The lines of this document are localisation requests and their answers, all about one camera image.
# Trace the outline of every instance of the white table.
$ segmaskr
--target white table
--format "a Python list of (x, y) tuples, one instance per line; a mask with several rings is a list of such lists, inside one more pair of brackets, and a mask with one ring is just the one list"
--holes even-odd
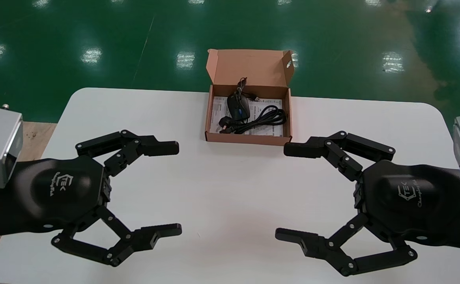
[[(132, 255), (118, 268), (64, 254), (57, 232), (0, 241), (0, 282), (67, 283), (454, 283), (460, 249), (412, 243), (406, 266), (342, 277), (276, 228), (329, 237), (350, 218), (354, 184), (323, 159), (285, 157), (282, 147), (205, 142), (207, 93), (85, 88), (69, 101), (43, 158), (76, 157), (74, 145), (122, 129), (177, 140), (177, 156), (142, 157), (111, 179), (109, 209), (130, 229), (178, 222), (183, 234)], [(294, 141), (349, 131), (396, 148), (398, 164), (456, 168), (440, 112), (418, 103), (292, 98)], [(100, 157), (102, 162), (107, 156)], [(371, 163), (357, 159), (365, 167)], [(101, 221), (77, 239), (109, 247), (118, 237)], [(390, 250), (367, 230), (344, 250), (359, 257)]]

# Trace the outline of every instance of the cardboard box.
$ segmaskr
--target cardboard box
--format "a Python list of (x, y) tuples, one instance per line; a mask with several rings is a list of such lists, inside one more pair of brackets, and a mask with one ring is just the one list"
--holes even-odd
[[(208, 50), (207, 73), (212, 80), (207, 103), (205, 140), (283, 146), (290, 142), (292, 134), (291, 90), (288, 87), (295, 67), (291, 50)], [(245, 92), (261, 99), (282, 99), (287, 121), (282, 137), (265, 135), (236, 135), (210, 133), (214, 97), (228, 97), (237, 88), (242, 77), (248, 77)]]

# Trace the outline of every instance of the computer mouse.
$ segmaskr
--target computer mouse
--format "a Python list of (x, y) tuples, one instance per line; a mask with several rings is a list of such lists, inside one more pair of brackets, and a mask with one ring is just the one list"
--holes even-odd
[(248, 99), (243, 95), (238, 95), (234, 92), (232, 95), (228, 96), (226, 104), (228, 105), (228, 111), (230, 111), (233, 120), (241, 121), (249, 118)]

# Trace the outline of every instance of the green epoxy floor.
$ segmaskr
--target green epoxy floor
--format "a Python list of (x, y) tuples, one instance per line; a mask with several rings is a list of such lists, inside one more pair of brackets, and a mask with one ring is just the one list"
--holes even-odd
[(80, 88), (207, 92), (210, 48), (294, 50), (297, 96), (460, 115), (460, 0), (0, 0), (0, 106), (57, 122)]

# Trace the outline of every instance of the box lid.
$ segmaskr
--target box lid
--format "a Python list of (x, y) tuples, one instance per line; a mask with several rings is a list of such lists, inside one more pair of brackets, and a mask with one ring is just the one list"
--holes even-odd
[(207, 73), (215, 85), (287, 87), (295, 72), (291, 50), (208, 50)]

